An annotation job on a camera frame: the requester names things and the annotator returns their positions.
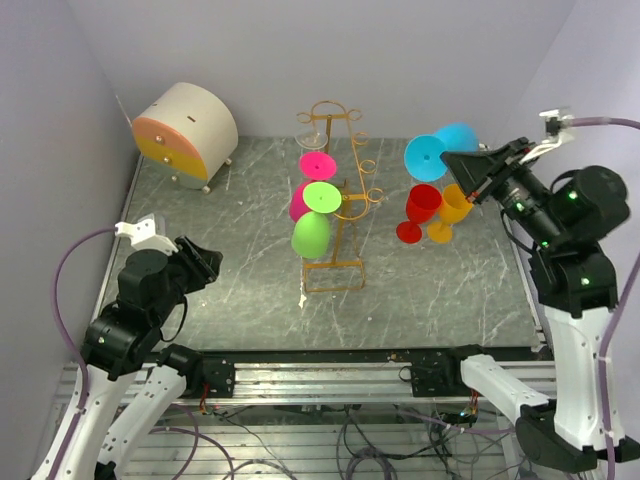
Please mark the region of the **blue plastic wine glass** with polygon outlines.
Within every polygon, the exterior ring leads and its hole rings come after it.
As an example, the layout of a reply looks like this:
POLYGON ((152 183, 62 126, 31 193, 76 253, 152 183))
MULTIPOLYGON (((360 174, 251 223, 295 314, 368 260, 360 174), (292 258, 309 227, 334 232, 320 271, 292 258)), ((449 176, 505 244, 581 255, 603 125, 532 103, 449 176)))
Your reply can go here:
POLYGON ((434 182, 447 173, 447 166, 441 160, 442 153, 474 152, 478 148, 478 137, 469 125, 449 124, 432 134, 411 139, 405 148, 404 165, 413 179, 434 182))

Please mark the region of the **orange plastic wine glass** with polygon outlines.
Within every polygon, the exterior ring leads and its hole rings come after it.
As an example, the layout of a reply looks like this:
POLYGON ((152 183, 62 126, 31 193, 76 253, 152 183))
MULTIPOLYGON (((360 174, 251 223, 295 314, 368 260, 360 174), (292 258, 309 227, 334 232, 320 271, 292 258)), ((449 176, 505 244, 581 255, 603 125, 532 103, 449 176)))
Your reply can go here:
POLYGON ((430 223, 426 228, 429 239, 439 244, 445 244, 453 238, 453 225, 464 220, 473 204, 457 184, 451 184, 442 191, 442 203, 438 210, 439 219, 430 223))

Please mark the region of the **red plastic wine glass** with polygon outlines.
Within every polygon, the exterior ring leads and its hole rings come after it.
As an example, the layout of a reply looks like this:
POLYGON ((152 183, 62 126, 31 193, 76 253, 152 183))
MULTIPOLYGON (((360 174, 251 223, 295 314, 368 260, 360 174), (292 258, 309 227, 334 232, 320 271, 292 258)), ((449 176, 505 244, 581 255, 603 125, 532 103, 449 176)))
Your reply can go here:
POLYGON ((406 244, 415 244, 422 238, 422 225, 428 222, 442 204, 440 191, 428 184, 414 186, 406 203, 407 219, 396 227, 397 238, 406 244))

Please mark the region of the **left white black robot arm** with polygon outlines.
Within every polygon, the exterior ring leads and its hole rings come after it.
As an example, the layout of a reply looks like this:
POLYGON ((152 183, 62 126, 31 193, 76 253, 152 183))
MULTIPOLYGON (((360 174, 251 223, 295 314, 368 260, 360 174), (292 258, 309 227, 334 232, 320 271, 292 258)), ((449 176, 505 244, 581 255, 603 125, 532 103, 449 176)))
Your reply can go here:
POLYGON ((116 410, 146 357, 163 341, 162 327, 190 293, 213 283, 223 256, 186 237, 156 236, 136 247, 118 275, 116 300, 103 308, 77 347, 71 402, 37 479, 115 479, 159 416, 179 396, 203 387, 201 358, 174 345, 163 350, 145 388, 122 415, 116 410))

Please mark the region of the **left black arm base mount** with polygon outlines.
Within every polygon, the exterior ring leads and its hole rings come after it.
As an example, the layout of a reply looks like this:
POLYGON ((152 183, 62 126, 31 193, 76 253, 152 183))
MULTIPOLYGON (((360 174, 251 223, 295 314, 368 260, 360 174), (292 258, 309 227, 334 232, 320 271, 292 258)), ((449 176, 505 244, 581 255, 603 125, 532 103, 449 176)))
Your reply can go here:
POLYGON ((231 398, 235 384, 236 368, 230 360, 204 357, 196 369, 192 391, 197 397, 231 398))

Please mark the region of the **pink plastic wine glass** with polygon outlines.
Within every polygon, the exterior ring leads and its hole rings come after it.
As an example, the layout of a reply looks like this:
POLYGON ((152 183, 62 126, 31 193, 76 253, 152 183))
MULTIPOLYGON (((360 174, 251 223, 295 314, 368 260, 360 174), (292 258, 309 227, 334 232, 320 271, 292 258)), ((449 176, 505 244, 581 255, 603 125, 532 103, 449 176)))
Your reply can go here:
POLYGON ((328 154, 321 151, 312 151, 300 157, 299 170, 305 180, 294 191, 290 205, 289 217, 293 222, 297 222, 310 208, 303 200, 303 191, 307 185, 316 181, 329 180, 337 171, 336 161, 328 154))

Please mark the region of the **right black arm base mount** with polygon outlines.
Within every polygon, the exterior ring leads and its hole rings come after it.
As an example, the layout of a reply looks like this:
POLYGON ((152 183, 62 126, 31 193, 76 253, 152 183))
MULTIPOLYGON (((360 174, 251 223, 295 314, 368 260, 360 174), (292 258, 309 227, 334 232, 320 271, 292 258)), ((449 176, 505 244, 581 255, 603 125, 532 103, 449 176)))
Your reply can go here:
POLYGON ((439 349, 405 349, 395 359, 408 363, 400 368, 401 381, 411 386, 414 398, 468 397, 471 389, 463 383, 461 362, 478 354, 492 354, 496 349, 477 344, 439 349))

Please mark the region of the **green plastic wine glass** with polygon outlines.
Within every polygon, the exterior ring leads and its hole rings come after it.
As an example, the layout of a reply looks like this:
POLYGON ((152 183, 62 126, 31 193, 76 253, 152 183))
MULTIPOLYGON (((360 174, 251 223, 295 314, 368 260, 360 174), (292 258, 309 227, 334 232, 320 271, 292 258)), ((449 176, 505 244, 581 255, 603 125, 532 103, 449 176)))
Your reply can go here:
POLYGON ((294 193, 289 208, 294 221, 293 250, 302 258, 316 259, 328 250, 331 237, 329 216, 342 204, 339 189, 324 181, 309 181, 294 193))

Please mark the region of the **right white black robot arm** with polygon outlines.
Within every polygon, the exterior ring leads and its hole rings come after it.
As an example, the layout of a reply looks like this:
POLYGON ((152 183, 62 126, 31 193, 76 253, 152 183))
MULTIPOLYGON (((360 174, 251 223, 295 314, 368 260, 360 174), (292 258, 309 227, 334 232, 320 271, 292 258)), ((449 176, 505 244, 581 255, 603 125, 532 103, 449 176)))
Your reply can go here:
POLYGON ((615 413, 607 350, 623 302, 601 241, 630 215, 627 188, 598 165, 570 170, 561 187, 544 186, 530 170, 542 147, 519 138, 493 151, 445 152, 441 158, 474 203, 495 200, 532 239, 530 275, 549 324, 556 373, 553 395, 525 385, 476 346, 444 367, 442 387, 469 389, 514 425, 532 462, 564 473, 636 460, 639 444, 615 413))

